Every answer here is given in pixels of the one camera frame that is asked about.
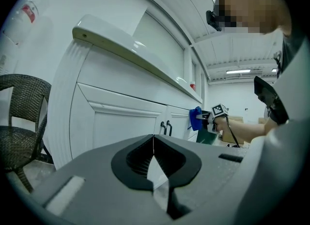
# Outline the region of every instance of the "fire extinguisher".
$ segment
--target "fire extinguisher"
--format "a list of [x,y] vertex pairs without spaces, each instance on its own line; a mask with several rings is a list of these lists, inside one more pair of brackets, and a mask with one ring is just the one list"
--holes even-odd
[[47,0],[25,0],[24,4],[8,17],[8,23],[3,30],[4,35],[16,45],[23,42],[39,15],[47,7]]

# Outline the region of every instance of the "red object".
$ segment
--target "red object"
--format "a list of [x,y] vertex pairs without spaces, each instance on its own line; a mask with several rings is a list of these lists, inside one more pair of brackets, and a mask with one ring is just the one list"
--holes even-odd
[[24,12],[28,15],[28,17],[29,17],[31,23],[33,23],[33,21],[34,21],[34,19],[35,19],[35,14],[34,14],[34,12],[32,12],[32,10],[31,10],[31,8],[29,7],[29,5],[25,4],[25,5],[21,8],[21,10],[24,11]]

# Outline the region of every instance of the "hand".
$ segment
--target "hand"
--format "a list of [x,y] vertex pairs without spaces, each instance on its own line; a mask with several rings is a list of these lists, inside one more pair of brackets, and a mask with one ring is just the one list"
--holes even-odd
[[225,117],[222,117],[222,116],[216,117],[214,119],[214,123],[217,125],[217,132],[226,130],[227,128],[227,122],[226,122]]

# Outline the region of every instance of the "ceiling light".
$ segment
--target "ceiling light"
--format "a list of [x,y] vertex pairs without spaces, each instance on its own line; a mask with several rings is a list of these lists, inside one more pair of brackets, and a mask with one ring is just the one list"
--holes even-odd
[[235,71],[227,71],[226,74],[233,74],[233,73],[245,73],[245,72],[250,72],[250,69],[247,70],[235,70]]

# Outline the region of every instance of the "black handle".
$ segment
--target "black handle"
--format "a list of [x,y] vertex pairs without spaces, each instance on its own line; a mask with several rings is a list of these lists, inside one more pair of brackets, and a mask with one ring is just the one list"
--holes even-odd
[[165,130],[164,130],[164,135],[167,134],[167,127],[165,126],[165,123],[164,122],[161,122],[160,123],[160,126],[163,127]]
[[170,132],[169,132],[169,136],[171,136],[172,134],[172,125],[170,124],[170,121],[167,121],[167,127],[170,126]]

